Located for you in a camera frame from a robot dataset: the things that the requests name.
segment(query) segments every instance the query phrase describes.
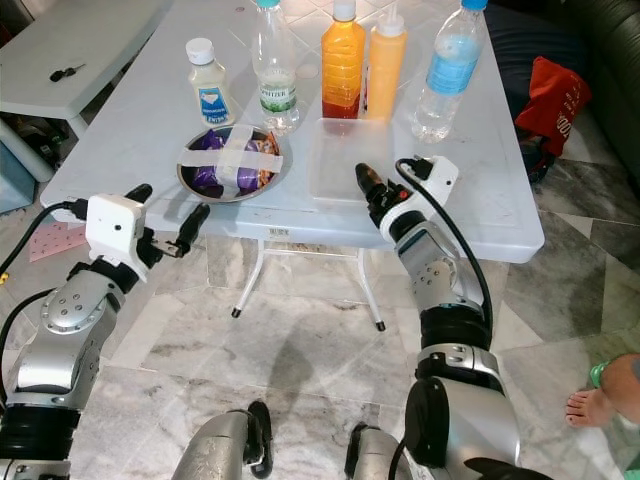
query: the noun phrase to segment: metal bowl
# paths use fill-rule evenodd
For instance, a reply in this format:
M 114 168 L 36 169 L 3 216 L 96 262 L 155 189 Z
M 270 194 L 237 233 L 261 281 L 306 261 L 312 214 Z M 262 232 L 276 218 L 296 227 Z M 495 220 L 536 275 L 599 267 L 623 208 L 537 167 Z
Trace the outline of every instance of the metal bowl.
M 231 134 L 232 128 L 233 128 L 232 126 L 228 126 L 228 127 L 213 128 L 211 130 L 213 130 L 216 135 L 223 137 L 224 139 L 227 139 Z M 209 130 L 206 130 L 201 134 L 197 135 L 196 137 L 194 137 L 187 144 L 187 148 L 189 150 L 201 150 L 202 139 L 207 134 L 208 131 Z M 253 135 L 251 136 L 251 140 L 265 140 L 267 138 L 267 135 L 268 135 L 268 132 L 266 130 L 263 130 L 258 127 L 253 127 Z M 230 188 L 225 188 L 223 186 L 194 187 L 192 185 L 192 182 L 198 168 L 200 167 L 185 167 L 181 164 L 178 164 L 177 165 L 178 180 L 180 180 L 180 183 L 186 190 L 193 193 L 195 196 L 200 198 L 205 203 L 240 202 L 248 198 L 256 197 L 260 195 L 262 192 L 264 192 L 265 190 L 267 190 L 268 188 L 271 188 L 271 186 L 274 185 L 280 177 L 279 172 L 274 172 L 273 176 L 269 180 L 269 183 L 250 193 L 243 194 L 242 192 L 238 191 L 238 189 L 230 189 Z

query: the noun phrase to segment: plastic bottle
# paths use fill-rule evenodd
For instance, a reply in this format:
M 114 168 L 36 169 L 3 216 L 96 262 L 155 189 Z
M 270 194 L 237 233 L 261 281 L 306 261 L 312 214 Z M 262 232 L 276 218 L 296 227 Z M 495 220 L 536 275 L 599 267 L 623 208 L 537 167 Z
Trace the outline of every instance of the plastic bottle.
M 355 0 L 334 0 L 334 23 L 322 36 L 322 116 L 358 118 L 366 32 Z
M 234 122 L 229 104 L 226 71 L 216 62 L 211 40 L 194 38 L 187 42 L 187 56 L 193 68 L 189 82 L 196 92 L 200 116 L 208 127 L 221 127 Z
M 367 82 L 367 118 L 388 122 L 393 113 L 398 78 L 407 48 L 404 19 L 396 4 L 371 29 L 369 81 Z
M 276 135 L 298 127 L 296 64 L 291 32 L 280 0 L 258 0 L 258 20 L 251 54 L 258 77 L 264 125 Z
M 445 138 L 469 84 L 484 40 L 482 10 L 487 0 L 462 0 L 460 10 L 444 23 L 436 37 L 427 85 L 412 119 L 413 134 L 431 143 Z

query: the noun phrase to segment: red bag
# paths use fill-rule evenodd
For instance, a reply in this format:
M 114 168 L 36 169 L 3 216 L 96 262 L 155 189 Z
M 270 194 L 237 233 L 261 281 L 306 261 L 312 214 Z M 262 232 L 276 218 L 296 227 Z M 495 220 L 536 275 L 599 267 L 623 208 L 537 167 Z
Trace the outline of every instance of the red bag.
M 591 100 L 591 90 L 582 78 L 568 68 L 544 57 L 533 62 L 529 103 L 516 118 L 516 125 L 548 140 L 541 147 L 557 156 L 569 138 L 571 124 L 582 107 Z

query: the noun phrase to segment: orange juice bottle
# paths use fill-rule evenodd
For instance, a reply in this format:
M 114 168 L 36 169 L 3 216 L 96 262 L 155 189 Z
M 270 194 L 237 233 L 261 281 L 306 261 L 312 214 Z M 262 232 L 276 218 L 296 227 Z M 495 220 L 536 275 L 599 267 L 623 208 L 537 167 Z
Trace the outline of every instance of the orange juice bottle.
M 407 48 L 404 19 L 397 14 L 396 3 L 371 29 L 369 81 L 367 82 L 367 118 L 388 122 L 393 113 L 402 59 Z
M 358 118 L 366 32 L 355 0 L 334 0 L 333 25 L 322 36 L 322 116 Z

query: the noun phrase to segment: car key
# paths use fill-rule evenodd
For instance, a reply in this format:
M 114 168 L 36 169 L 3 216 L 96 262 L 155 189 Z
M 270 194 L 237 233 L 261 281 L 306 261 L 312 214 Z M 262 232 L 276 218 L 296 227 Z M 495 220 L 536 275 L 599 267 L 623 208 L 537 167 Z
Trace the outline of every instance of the car key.
M 64 77 L 71 77 L 72 75 L 75 75 L 76 72 L 80 70 L 82 67 L 84 67 L 85 65 L 86 64 L 83 63 L 82 65 L 79 65 L 77 67 L 69 67 L 69 68 L 66 68 L 65 70 L 56 70 L 49 76 L 49 80 L 51 80 L 52 82 L 59 82 Z

